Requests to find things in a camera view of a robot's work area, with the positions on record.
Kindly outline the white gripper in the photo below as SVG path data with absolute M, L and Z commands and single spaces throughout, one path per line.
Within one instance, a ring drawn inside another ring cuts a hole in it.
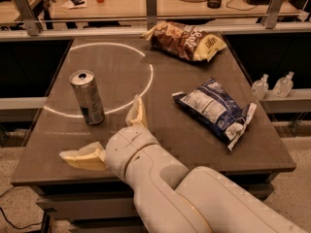
M 62 151 L 59 156 L 70 166 L 78 169 L 105 171 L 107 166 L 124 182 L 126 168 L 131 158 L 139 150 L 158 144 L 156 137 L 146 128 L 148 127 L 147 114 L 139 95 L 134 96 L 125 123 L 129 127 L 121 129 L 111 137 L 106 150 L 99 142 L 94 142 L 79 150 Z

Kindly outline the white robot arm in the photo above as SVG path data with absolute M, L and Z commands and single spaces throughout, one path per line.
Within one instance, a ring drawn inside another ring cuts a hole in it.
M 140 96 L 126 123 L 105 147 L 95 142 L 60 157 L 128 184 L 149 233 L 307 233 L 219 172 L 190 170 L 172 156 L 149 131 Z

